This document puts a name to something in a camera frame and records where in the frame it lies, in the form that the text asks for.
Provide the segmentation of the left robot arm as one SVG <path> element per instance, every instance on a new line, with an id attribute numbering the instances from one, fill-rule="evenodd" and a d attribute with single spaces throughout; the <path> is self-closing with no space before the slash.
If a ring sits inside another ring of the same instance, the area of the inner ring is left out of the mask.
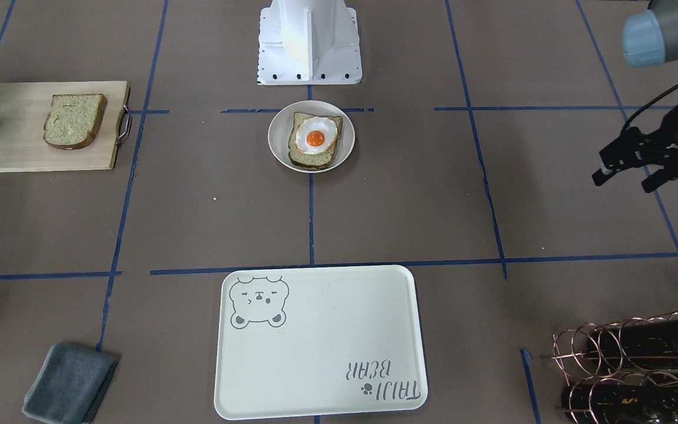
<path id="1" fill-rule="evenodd" d="M 633 68 L 663 65 L 678 60 L 678 1 L 651 1 L 645 11 L 624 23 L 623 56 Z M 655 165 L 641 185 L 651 193 L 678 179 L 678 104 L 662 118 L 658 129 L 642 132 L 633 121 L 652 105 L 678 90 L 678 84 L 638 108 L 623 124 L 618 137 L 599 152 L 601 167 L 594 172 L 596 186 L 619 172 Z"/>

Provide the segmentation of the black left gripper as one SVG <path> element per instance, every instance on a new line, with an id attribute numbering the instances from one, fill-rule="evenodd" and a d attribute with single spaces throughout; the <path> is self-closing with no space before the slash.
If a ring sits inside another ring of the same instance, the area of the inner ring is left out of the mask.
<path id="1" fill-rule="evenodd" d="M 592 173 L 595 186 L 605 185 L 614 175 L 632 167 L 659 166 L 642 181 L 645 193 L 653 193 L 668 181 L 678 179 L 678 105 L 656 131 L 644 134 L 637 127 L 625 128 L 600 151 L 603 165 Z"/>

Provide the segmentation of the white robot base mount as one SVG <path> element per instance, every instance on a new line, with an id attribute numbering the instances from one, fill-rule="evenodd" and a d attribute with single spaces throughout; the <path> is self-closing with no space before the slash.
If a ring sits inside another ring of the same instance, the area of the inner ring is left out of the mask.
<path id="1" fill-rule="evenodd" d="M 272 1 L 259 16 L 257 83 L 358 84 L 356 10 L 344 1 Z"/>

